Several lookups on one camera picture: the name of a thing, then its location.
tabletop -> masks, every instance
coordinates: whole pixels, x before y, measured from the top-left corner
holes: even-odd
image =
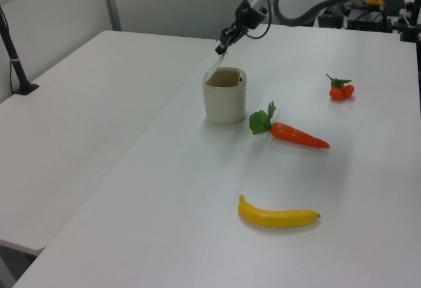
[[[38,255],[216,42],[103,32],[0,105],[0,245]]]
[[[274,101],[275,121],[330,149],[253,135],[247,118],[207,121],[201,80],[211,52],[16,288],[420,286],[415,45],[274,26],[228,52],[222,66],[247,74],[247,115]],[[325,74],[352,80],[355,95],[331,101]],[[238,216],[240,194],[321,217],[258,228]]]

cherry tomato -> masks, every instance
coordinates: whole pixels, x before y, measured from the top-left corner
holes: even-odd
[[[334,99],[335,101],[341,101],[341,100],[343,100],[343,92],[342,92],[341,89],[332,88],[330,90],[329,94],[330,94],[330,97],[332,99]]]
[[[354,87],[349,84],[345,86],[345,89],[343,89],[343,98],[348,99],[351,97],[351,95],[354,93]]]

carrot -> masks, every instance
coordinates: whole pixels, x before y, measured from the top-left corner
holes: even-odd
[[[260,110],[250,116],[249,126],[253,132],[253,135],[258,135],[260,133],[270,131],[270,133],[275,138],[281,140],[286,140],[314,148],[328,149],[330,147],[329,143],[315,138],[305,132],[292,128],[291,126],[281,124],[280,122],[276,122],[272,125],[270,119],[272,119],[275,109],[276,107],[272,101],[269,104],[267,113],[265,113],[263,110]]]
[[[270,133],[278,139],[286,140],[300,145],[306,145],[314,148],[329,149],[329,143],[315,138],[305,132],[292,128],[291,126],[276,122],[272,125]]]

yellow banana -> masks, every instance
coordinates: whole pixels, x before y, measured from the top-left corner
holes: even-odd
[[[292,228],[312,224],[320,217],[319,213],[309,210],[269,211],[253,207],[240,195],[239,215],[248,222],[269,228]]]

cup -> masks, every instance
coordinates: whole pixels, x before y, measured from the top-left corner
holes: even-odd
[[[236,124],[245,115],[247,76],[238,68],[218,68],[203,78],[206,117],[217,124]]]

